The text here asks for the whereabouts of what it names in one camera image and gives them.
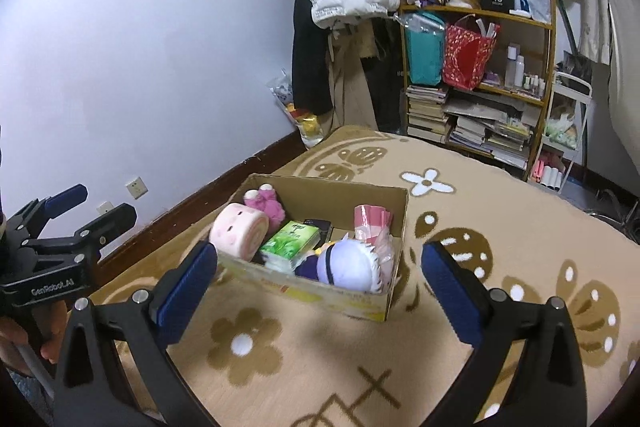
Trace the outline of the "green tea tissue pack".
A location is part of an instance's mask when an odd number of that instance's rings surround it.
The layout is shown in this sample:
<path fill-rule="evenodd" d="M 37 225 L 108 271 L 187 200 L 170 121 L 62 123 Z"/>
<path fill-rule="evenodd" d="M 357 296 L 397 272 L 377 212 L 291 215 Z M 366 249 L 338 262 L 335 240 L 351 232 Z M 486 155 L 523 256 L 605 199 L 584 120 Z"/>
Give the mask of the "green tea tissue pack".
<path fill-rule="evenodd" d="M 318 244 L 320 229 L 297 221 L 288 223 L 273 234 L 259 249 L 266 268 L 293 273 Z"/>

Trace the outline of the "stack of books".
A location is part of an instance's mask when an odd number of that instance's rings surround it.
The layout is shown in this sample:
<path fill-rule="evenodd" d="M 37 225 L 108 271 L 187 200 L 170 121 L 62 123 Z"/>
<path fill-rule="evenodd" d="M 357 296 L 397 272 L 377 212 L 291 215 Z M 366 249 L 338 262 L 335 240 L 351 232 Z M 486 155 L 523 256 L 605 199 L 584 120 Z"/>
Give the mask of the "stack of books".
<path fill-rule="evenodd" d="M 444 144 L 451 124 L 445 112 L 448 98 L 446 84 L 423 86 L 411 83 L 406 90 L 407 134 L 411 138 Z"/>

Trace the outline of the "pink roll cake plush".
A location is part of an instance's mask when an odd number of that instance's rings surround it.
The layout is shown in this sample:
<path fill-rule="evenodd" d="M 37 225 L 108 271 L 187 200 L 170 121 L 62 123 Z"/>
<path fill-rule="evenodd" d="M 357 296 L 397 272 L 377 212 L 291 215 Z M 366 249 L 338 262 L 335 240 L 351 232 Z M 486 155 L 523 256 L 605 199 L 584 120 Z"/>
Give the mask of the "pink roll cake plush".
<path fill-rule="evenodd" d="M 250 261 L 269 230 L 269 219 L 260 210 L 230 202 L 209 231 L 209 242 L 218 253 Z"/>

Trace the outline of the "upper wall socket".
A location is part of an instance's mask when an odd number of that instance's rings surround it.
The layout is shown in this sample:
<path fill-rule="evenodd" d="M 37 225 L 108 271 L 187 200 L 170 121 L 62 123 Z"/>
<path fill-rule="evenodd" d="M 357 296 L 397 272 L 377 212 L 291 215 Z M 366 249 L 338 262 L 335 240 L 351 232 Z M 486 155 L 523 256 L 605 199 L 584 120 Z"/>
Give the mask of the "upper wall socket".
<path fill-rule="evenodd" d="M 137 176 L 136 179 L 127 182 L 125 187 L 133 199 L 139 199 L 149 192 L 148 187 L 142 180 L 141 176 Z"/>

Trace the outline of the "lower wall socket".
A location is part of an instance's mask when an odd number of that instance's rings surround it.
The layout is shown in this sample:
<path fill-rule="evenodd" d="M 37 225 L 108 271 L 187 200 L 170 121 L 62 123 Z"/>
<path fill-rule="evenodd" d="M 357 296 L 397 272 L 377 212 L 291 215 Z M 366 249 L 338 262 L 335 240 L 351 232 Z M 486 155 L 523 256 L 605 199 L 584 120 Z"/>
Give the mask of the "lower wall socket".
<path fill-rule="evenodd" d="M 96 207 L 96 211 L 100 215 L 105 215 L 105 213 L 113 210 L 114 208 L 115 206 L 111 202 L 101 202 L 101 204 L 98 207 Z"/>

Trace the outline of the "black hanging coat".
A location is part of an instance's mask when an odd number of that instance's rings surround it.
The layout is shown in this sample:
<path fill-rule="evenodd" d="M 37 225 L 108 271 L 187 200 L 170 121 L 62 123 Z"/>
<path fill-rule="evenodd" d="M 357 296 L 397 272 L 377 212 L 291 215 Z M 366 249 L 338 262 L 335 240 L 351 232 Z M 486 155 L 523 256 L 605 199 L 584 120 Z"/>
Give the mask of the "black hanging coat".
<path fill-rule="evenodd" d="M 294 105 L 318 116 L 331 112 L 328 32 L 311 18 L 310 0 L 294 0 L 292 88 Z"/>

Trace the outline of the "white metal cart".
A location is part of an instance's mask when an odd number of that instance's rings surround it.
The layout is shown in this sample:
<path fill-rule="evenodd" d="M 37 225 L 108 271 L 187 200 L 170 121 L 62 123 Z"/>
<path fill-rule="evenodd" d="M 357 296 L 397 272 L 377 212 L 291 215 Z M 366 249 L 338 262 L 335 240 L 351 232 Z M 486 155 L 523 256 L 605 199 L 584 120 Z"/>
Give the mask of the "white metal cart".
<path fill-rule="evenodd" d="M 582 158 L 592 103 L 591 84 L 567 72 L 555 72 L 544 127 L 527 182 L 560 194 L 577 159 Z"/>

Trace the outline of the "purple haired plush doll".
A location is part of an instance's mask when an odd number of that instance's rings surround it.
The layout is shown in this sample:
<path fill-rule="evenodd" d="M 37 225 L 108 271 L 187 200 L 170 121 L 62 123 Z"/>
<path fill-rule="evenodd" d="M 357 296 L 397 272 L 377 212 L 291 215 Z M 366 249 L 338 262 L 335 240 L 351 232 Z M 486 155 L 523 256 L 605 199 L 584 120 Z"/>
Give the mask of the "purple haired plush doll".
<path fill-rule="evenodd" d="M 348 235 L 324 245 L 320 254 L 307 256 L 294 274 L 358 293 L 379 294 L 385 285 L 381 262 L 373 247 Z"/>

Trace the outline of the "wall socket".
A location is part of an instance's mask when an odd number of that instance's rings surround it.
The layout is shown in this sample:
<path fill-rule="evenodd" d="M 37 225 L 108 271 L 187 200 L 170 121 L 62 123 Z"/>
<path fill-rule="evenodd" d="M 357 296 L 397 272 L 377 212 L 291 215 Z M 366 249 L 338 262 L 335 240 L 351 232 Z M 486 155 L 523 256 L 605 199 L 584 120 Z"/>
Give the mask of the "wall socket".
<path fill-rule="evenodd" d="M 125 187 L 133 199 L 139 199 L 149 192 L 148 187 L 142 180 L 141 176 L 137 176 L 136 179 L 127 182 Z"/>
<path fill-rule="evenodd" d="M 101 202 L 101 204 L 98 207 L 96 207 L 96 211 L 100 215 L 105 215 L 105 213 L 113 210 L 114 208 L 115 206 L 111 202 Z"/>

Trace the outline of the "clear bag with toys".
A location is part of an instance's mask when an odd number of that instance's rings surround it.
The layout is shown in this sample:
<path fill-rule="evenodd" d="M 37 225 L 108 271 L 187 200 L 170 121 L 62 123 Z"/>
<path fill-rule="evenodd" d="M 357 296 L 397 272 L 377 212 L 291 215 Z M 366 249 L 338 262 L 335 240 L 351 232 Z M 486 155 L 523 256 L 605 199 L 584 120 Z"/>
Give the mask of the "clear bag with toys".
<path fill-rule="evenodd" d="M 267 82 L 267 87 L 283 110 L 288 120 L 297 128 L 300 139 L 307 150 L 317 146 L 324 140 L 324 133 L 318 118 L 307 109 L 297 108 L 294 104 L 293 85 L 290 75 L 285 70 Z"/>

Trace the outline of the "pink plastic bag bundle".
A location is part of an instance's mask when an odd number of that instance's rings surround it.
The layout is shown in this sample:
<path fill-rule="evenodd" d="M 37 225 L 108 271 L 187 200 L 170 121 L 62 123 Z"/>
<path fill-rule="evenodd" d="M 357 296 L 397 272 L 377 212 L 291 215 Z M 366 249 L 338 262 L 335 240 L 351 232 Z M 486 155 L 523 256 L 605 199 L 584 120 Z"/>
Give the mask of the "pink plastic bag bundle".
<path fill-rule="evenodd" d="M 358 205 L 354 209 L 355 237 L 373 247 L 382 267 L 389 267 L 394 261 L 390 234 L 393 217 L 393 213 L 382 206 Z"/>

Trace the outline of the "teal bag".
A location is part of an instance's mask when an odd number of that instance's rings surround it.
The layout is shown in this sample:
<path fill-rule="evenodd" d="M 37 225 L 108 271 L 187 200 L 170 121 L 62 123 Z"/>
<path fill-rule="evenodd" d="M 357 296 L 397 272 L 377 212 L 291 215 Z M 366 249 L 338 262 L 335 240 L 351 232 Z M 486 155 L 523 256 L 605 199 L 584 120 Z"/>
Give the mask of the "teal bag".
<path fill-rule="evenodd" d="M 409 77 L 414 84 L 434 87 L 442 81 L 446 25 L 439 17 L 417 12 L 405 22 Z"/>

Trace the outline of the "wooden shelf unit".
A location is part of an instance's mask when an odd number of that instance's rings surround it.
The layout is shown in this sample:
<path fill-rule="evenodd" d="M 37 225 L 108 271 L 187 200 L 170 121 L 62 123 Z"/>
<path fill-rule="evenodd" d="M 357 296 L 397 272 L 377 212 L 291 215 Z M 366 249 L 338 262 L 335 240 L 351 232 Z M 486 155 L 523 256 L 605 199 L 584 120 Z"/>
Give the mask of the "wooden shelf unit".
<path fill-rule="evenodd" d="M 511 0 L 401 0 L 404 130 L 527 178 L 550 103 L 555 21 Z"/>

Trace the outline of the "printed cardboard box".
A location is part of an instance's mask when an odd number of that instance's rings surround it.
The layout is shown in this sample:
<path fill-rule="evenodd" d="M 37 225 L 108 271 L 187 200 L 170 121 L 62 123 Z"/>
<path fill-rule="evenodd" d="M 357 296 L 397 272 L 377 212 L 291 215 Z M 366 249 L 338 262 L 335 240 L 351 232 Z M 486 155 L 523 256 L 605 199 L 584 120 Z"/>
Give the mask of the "printed cardboard box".
<path fill-rule="evenodd" d="M 218 210 L 206 236 L 220 263 L 241 280 L 383 322 L 407 205 L 403 188 L 252 174 Z"/>

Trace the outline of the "red patterned gift bag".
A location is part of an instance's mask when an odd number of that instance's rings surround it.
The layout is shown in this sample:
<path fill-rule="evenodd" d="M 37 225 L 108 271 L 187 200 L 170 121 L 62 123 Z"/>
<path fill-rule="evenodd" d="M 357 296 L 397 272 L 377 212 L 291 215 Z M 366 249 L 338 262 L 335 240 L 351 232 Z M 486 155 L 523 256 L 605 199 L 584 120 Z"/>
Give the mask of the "red patterned gift bag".
<path fill-rule="evenodd" d="M 449 87 L 472 91 L 482 82 L 501 26 L 485 25 L 475 14 L 465 15 L 446 28 L 442 80 Z"/>

